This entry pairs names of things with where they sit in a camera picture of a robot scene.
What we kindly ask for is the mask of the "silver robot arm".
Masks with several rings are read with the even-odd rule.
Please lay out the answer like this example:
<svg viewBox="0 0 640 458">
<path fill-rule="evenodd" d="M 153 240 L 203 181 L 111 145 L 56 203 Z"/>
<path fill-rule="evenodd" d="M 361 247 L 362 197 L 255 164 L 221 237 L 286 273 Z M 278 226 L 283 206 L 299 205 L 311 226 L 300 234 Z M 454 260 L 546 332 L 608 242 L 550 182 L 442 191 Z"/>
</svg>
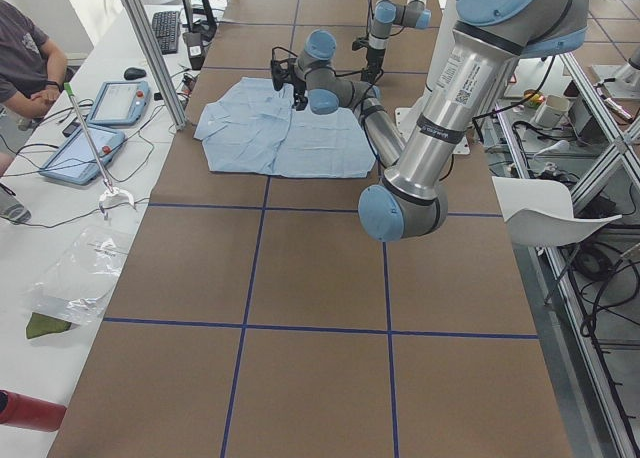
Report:
<svg viewBox="0 0 640 458">
<path fill-rule="evenodd" d="M 497 81 L 519 58 L 548 57 L 579 48 L 589 0 L 454 0 L 453 46 L 409 137 L 403 137 L 375 88 L 335 75 L 336 41 L 312 32 L 292 62 L 306 86 L 311 111 L 351 110 L 371 139 L 384 172 L 359 198 L 362 227 L 372 238 L 398 241 L 437 230 L 447 215 L 440 173 Z"/>
<path fill-rule="evenodd" d="M 366 50 L 366 66 L 360 72 L 362 81 L 373 84 L 382 76 L 383 62 L 392 27 L 426 29 L 431 20 L 428 0 L 407 0 L 397 4 L 391 0 L 379 0 L 375 5 L 368 0 L 366 32 L 352 43 L 352 50 Z"/>
</svg>

